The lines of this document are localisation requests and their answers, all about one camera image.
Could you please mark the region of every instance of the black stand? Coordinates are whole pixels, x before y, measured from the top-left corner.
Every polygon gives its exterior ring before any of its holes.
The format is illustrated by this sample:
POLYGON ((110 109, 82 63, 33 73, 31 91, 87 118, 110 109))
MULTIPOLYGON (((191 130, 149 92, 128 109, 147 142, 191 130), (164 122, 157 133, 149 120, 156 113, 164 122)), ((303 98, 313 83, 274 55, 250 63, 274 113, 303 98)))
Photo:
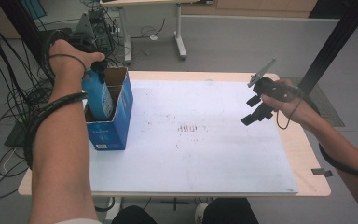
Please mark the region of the black stand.
MULTIPOLYGON (((298 87, 307 95, 310 94, 313 87, 318 83, 328 66, 339 51, 347 43, 353 32, 358 27, 358 1, 352 1, 352 5, 344 16, 339 20, 337 26, 334 28, 332 34, 328 37, 324 43, 321 51, 316 56, 310 69, 303 77, 298 87)), ((241 121, 245 125, 249 125, 254 121, 261 121, 264 118, 270 119, 272 117, 273 108, 262 103, 253 114, 248 115, 241 121)))

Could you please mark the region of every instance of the black pole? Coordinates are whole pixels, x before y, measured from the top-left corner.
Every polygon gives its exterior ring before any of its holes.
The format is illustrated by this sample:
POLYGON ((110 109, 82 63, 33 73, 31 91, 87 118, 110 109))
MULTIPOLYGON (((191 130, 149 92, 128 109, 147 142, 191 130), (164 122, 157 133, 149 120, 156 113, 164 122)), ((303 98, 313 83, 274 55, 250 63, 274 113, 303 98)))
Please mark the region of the black pole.
MULTIPOLYGON (((0 0, 0 7, 19 33, 29 51, 31 51, 34 58, 41 66, 43 48, 42 37, 40 36, 31 15, 22 5, 21 0, 0 0)), ((50 83, 53 84, 54 78, 49 74, 46 74, 46 76, 50 83)))
POLYGON ((358 0, 352 1, 350 8, 339 20, 331 35, 327 38, 321 51, 319 51, 310 69, 302 78, 298 87, 310 94, 313 87, 322 77, 328 66, 336 58, 342 47, 347 43, 358 27, 358 0))

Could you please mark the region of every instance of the white table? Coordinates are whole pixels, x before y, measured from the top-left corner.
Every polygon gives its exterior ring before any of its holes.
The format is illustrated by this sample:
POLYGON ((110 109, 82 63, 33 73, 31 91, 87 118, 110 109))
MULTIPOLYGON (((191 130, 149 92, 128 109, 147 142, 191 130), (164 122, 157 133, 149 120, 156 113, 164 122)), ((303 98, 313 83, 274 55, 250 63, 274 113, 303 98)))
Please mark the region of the white table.
POLYGON ((155 4, 176 4, 176 31, 174 32, 174 37, 176 40, 176 45, 179 49, 179 55, 182 59, 185 59, 187 56, 185 45, 181 36, 181 4, 182 3, 192 3, 197 2, 198 0, 115 0, 110 2, 100 2, 102 7, 116 7, 121 21, 121 29, 124 37, 124 60, 126 64, 130 64, 132 61, 131 55, 131 37, 127 31, 127 22, 126 22, 126 13, 125 6, 138 6, 138 5, 155 5, 155 4))
MULTIPOLYGON (((237 81, 248 82, 250 80, 249 73, 191 73, 191 72, 140 72, 130 71, 131 80, 192 80, 192 81, 237 81)), ((277 79, 276 75, 269 74, 269 77, 277 79)), ((285 123, 283 116, 280 117, 281 122, 285 123)), ((298 193, 296 194, 274 194, 274 193, 246 193, 246 192, 231 192, 229 196, 270 196, 270 195, 292 195, 292 196, 327 196, 331 190, 323 175, 314 175, 311 169, 320 168, 319 162, 317 162, 315 155, 310 147, 308 139, 304 134, 303 129, 295 123, 291 123, 286 130, 278 130, 279 136, 282 139, 282 146, 285 150, 286 156, 289 160, 290 167, 293 171, 294 178, 297 185, 298 193)), ((91 156, 97 155, 99 152, 92 152, 91 156)), ((23 178, 19 187, 19 193, 23 195, 31 195, 31 178, 32 172, 28 171, 23 178)), ((96 196, 227 196, 226 192, 159 192, 159 191, 94 191, 93 195, 96 196)))

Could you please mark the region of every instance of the table leg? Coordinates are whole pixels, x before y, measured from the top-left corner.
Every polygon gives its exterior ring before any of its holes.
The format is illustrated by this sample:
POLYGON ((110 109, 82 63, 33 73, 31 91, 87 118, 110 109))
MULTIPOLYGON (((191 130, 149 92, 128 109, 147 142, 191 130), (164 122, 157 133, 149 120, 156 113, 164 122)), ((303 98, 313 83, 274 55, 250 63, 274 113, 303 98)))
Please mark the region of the table leg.
POLYGON ((121 199, 121 197, 115 197, 115 201, 113 202, 113 199, 109 198, 108 206, 110 206, 112 203, 114 203, 115 205, 113 206, 113 208, 106 212, 106 218, 103 224, 112 223, 113 218, 115 218, 120 211, 121 199))
POLYGON ((176 39, 176 45, 178 46, 179 49, 179 55, 181 56, 182 59, 185 59, 187 56, 186 53, 186 49, 185 49, 185 45, 183 44, 183 40, 182 40, 182 36, 181 36, 181 26, 182 26, 182 22, 181 22, 181 15, 182 15, 182 10, 181 10, 181 4, 178 3, 176 4, 176 31, 174 32, 175 35, 175 39, 176 39))
POLYGON ((124 7, 118 7, 117 9, 120 16, 121 31, 123 32, 124 38, 124 61, 126 62, 126 64, 130 64, 132 61, 131 38, 130 35, 127 34, 126 13, 124 11, 124 7))

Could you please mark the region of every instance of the grey floor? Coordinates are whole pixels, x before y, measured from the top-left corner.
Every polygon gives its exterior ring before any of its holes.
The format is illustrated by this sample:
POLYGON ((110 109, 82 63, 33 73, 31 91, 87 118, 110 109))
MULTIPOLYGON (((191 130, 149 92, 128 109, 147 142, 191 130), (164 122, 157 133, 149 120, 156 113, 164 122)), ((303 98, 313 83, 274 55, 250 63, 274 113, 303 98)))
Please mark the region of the grey floor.
MULTIPOLYGON (((234 17, 189 17, 182 20, 187 58, 181 60, 172 38, 174 22, 167 21, 157 41, 133 39, 130 70, 255 72, 272 57, 277 63, 270 69, 283 77, 302 77, 316 57, 337 21, 282 20, 234 17)), ((19 41, 11 41, 21 51, 19 41)), ((343 120, 338 130, 358 146, 358 29, 338 54, 319 82, 324 94, 343 120)), ((0 76, 0 116, 7 110, 7 89, 0 76)), ((0 159, 8 151, 3 143, 14 125, 13 119, 0 124, 0 159)), ((358 205, 343 185, 337 172, 320 156, 317 141, 307 133, 312 148, 325 169, 332 194, 320 198, 251 197, 249 201, 260 223, 358 223, 358 205)), ((7 167, 15 164, 15 159, 7 167)), ((4 179, 0 195, 15 189, 21 175, 4 179)), ((194 223, 194 198, 178 205, 161 204, 170 198, 152 198, 146 211, 158 223, 194 223)), ((125 198, 123 206, 145 206, 148 198, 125 198)), ((17 192, 0 200, 0 223, 25 223, 31 200, 17 192)))

